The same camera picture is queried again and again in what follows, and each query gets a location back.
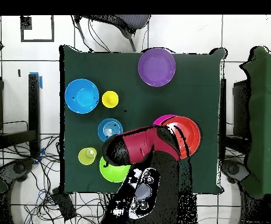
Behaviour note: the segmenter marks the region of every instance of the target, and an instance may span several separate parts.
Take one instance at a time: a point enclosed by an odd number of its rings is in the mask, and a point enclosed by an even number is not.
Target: lime green cup
[[[106,180],[113,183],[123,182],[126,179],[126,176],[131,167],[131,165],[113,166],[110,164],[108,164],[107,167],[105,166],[106,166],[106,161],[103,159],[103,157],[101,157],[100,164],[99,164],[100,172]]]
[[[78,159],[81,164],[91,165],[97,156],[97,151],[90,147],[82,149],[78,154]]]

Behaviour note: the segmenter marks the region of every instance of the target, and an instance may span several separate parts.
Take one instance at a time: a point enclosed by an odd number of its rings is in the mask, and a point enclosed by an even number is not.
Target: red bowl
[[[179,130],[177,130],[174,126],[177,126],[183,133],[184,137],[186,138],[186,144],[189,148],[189,155],[192,156],[199,147],[200,144],[200,130],[198,125],[191,120],[190,118],[175,116],[169,118],[161,123],[161,125],[166,125],[177,136],[179,148],[181,152],[181,159],[187,157],[184,139],[182,138]]]

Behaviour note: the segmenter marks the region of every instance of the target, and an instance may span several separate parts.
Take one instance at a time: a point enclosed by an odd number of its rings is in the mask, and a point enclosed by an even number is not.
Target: black chair
[[[89,20],[96,20],[98,22],[104,22],[119,28],[121,33],[126,39],[130,41],[132,49],[136,52],[136,48],[132,41],[132,35],[136,33],[137,29],[142,29],[147,25],[150,20],[151,15],[82,15],[74,16],[75,23],[85,42],[85,36],[83,35],[82,28],[80,26],[80,20],[82,18],[87,18]]]

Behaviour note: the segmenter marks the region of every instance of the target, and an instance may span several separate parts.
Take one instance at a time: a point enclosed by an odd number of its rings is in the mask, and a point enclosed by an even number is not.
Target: blue bowl
[[[99,92],[90,80],[77,79],[67,86],[65,101],[75,113],[89,113],[98,105]]]
[[[123,133],[123,126],[114,118],[106,118],[98,126],[98,136],[105,142],[107,138]]]

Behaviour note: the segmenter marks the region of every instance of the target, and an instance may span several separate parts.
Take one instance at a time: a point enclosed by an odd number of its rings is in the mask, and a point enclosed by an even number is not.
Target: yellow cup
[[[102,95],[102,103],[107,108],[114,108],[119,103],[119,96],[114,91],[107,91]]]
[[[97,156],[97,151],[90,147],[82,149],[78,154],[78,159],[81,164],[91,165]]]

